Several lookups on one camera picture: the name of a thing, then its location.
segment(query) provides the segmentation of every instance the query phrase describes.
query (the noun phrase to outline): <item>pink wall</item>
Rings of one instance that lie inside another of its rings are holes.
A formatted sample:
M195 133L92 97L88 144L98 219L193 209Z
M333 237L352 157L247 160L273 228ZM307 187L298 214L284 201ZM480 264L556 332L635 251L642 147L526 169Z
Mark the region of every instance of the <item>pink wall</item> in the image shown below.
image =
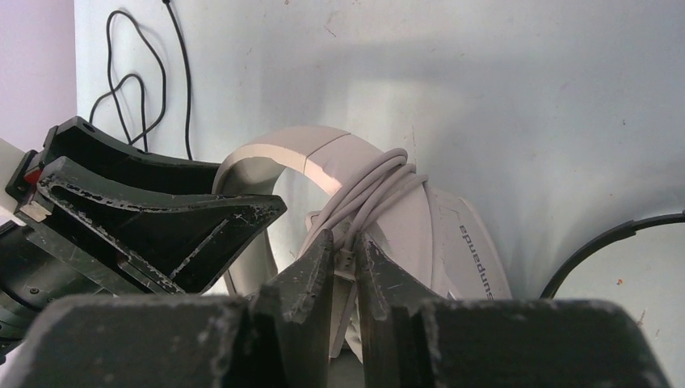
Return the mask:
M74 41L73 0L0 0L0 137L40 150L48 129L76 115Z

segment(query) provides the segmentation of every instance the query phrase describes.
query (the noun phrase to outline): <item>thin black cable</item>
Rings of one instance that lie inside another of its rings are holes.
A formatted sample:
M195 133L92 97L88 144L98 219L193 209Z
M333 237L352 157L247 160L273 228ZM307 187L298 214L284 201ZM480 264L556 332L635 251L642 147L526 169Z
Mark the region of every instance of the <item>thin black cable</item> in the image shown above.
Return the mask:
M171 10L170 0L162 0L166 5L166 10L169 11L169 16L171 21L174 23L174 29L176 30L176 35L179 37L179 43L181 44L181 54L183 55L183 66L186 70L186 152L188 154L188 160L193 160L191 152L191 105L192 105L192 80L191 80L191 67L188 63L188 52L186 50L186 43L183 40L183 34L181 34L181 28L179 23L174 16L174 12Z
M157 61L157 64L159 65L160 72L162 73L162 107L160 108L159 116L155 121L149 126L145 127L145 83L143 82L143 79L138 75L134 73L126 74L119 84L114 87L113 81L111 79L111 68L112 68L112 44L111 44L111 21L114 19L115 16L117 15L122 15L126 19L128 19L131 24L136 28L136 32L138 33L138 36L141 38L143 43L145 43L145 46L147 46L148 50L152 53L154 56L155 61ZM114 104L116 105L116 113L117 116L119 116L119 121L121 123L121 128L124 130L124 135L126 136L126 140L128 141L129 145L134 145L138 140L143 138L144 142L144 147L145 151L148 150L148 140L147 140L147 134L152 131L155 127L158 126L158 124L162 121L162 118L164 117L166 113L166 69L164 68L164 64L162 63L162 59L159 57L157 54L157 51L152 47L150 42L145 38L143 35L143 32L141 31L141 26L140 24L129 14L123 11L113 11L112 13L109 14L107 17L107 83L109 85L109 92L105 93L104 95L101 95L98 97L98 99L95 101L95 104L93 105L92 109L90 110L90 120L89 122L93 124L93 118L95 116L95 109L98 107L100 102L102 102L103 99L106 99L110 95L114 99ZM143 125L142 125L142 133L138 135L137 137L131 139L131 135L128 132L128 128L126 128L126 123L124 122L124 115L121 111L121 106L119 103L119 99L116 96L116 92L124 85L124 82L129 79L129 78L135 78L139 85L141 86L141 111L143 114L141 114Z
M559 287L561 287L561 283L564 282L569 273L571 273L571 271L573 271L574 268L580 265L580 263L585 261L585 259L593 255L600 249L610 244L613 244L617 241L632 237L639 230L651 228L654 226L677 224L680 222L685 222L685 212L650 217L640 221L628 221L615 228L607 230L606 232L590 240L589 243L585 244L582 248L573 253L571 257L569 257L569 259L566 260L561 265L561 267L559 267L557 272L554 273L552 279L544 287L544 290L540 297L554 297Z

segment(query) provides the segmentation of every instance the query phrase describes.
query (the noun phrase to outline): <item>white table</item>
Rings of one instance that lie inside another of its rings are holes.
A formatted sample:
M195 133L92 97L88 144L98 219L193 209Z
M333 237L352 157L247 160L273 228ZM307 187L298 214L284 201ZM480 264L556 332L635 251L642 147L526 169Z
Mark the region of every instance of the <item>white table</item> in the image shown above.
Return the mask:
M174 4L193 74L198 159L220 162L293 124L405 147L432 184L477 206L517 297L539 295L559 263L604 230L683 209L685 2ZM152 151L183 157L183 63L161 1L76 0L78 111L87 116L107 89L104 24L119 7L147 27L169 74ZM144 75L154 116L153 58L128 23L114 30L116 72ZM127 89L134 123L137 89ZM112 103L95 124L123 138ZM325 202L303 182L279 183L291 209L272 228L280 265L297 252L305 212ZM670 259L661 268L682 261ZM663 303L680 306L677 297ZM637 319L645 307L626 308ZM683 348L679 325L662 328L653 346ZM682 372L671 378L685 381Z

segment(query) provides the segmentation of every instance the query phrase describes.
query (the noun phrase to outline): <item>black cable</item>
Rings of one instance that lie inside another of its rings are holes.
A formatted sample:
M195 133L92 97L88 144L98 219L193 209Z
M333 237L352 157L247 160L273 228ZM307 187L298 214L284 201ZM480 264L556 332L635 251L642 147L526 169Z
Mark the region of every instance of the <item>black cable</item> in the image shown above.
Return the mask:
M585 259L600 249L617 241L632 237L639 230L654 226L677 224L680 222L685 222L685 212L650 217L640 221L628 221L613 229L607 230L606 232L593 238L589 243L585 244L582 248L573 253L571 257L561 265L557 272L554 273L552 279L549 281L549 283L547 283L547 286L544 287L540 297L554 297L559 287L561 287L561 283L564 282L569 273L571 273L571 271L573 271L574 268L576 268Z
M171 10L170 6L170 0L162 0L162 2L166 5L166 9L169 11L169 16L171 17L171 21L174 24L174 29L176 31L176 35L179 38L179 43L181 45L181 53L183 55L183 65L185 67L185 72L186 72L186 87L187 87L187 100L186 100L186 124L185 124L185 142L186 142L186 151L187 151L187 156L189 160L192 159L192 152L191 152L191 147L190 147L190 121L191 121L191 91L192 91L192 83L191 83L191 71L190 71L190 64L188 61L188 54L186 50L186 44L183 39L183 35L181 34L181 29L179 27L179 23L176 20L176 17L174 15L174 12ZM153 54L154 59L157 61L157 64L159 65L160 72L162 73L162 108L160 109L159 116L157 119L148 127L146 126L145 123L145 83L143 82L143 79L138 75L134 73L126 74L121 81L117 84L116 87L113 85L113 81L111 79L111 68L112 68L112 47L111 47L111 21L116 15L122 15L126 19L128 19L133 26L136 28L136 32L138 33L138 36L143 40L143 43L145 43L145 46L147 46L148 50ZM134 78L138 81L138 84L141 87L141 121L142 121L142 131L141 134L137 135L133 139L131 138L131 135L128 131L128 128L126 127L126 123L124 122L124 115L121 111L121 106L119 103L119 99L116 96L116 92L121 89L121 87L124 85L124 83L130 79ZM93 124L93 119L95 116L95 110L99 106L99 104L106 99L109 96L112 96L114 99L114 103L116 105L116 113L117 116L119 117L119 121L121 123L121 128L124 130L124 135L126 136L126 140L128 141L129 145L134 145L136 142L138 142L141 138L143 139L143 145L145 147L145 151L148 151L148 138L147 135L150 131L152 131L155 127L158 126L158 124L162 121L162 118L166 114L166 69L164 68L164 65L162 64L162 59L159 57L157 54L157 51L152 47L150 42L145 38L143 35L143 32L141 31L140 24L129 14L123 11L113 11L112 13L109 14L109 17L107 17L107 82L109 84L109 92L105 93L104 95L101 95L98 97L97 100L95 100L95 103L93 104L92 109L90 110L90 119L89 122Z
M192 104L192 81L191 81L191 67L188 63L188 52L186 51L186 43L183 40L183 35L181 34L181 28L179 28L179 23L176 21L174 12L171 10L170 0L162 0L166 5L166 10L169 11L169 16L171 21L174 23L174 29L176 30L176 36L179 37L179 43L181 44L181 54L183 55L183 66L186 70L186 152L188 153L188 160L192 160L191 152L191 104Z

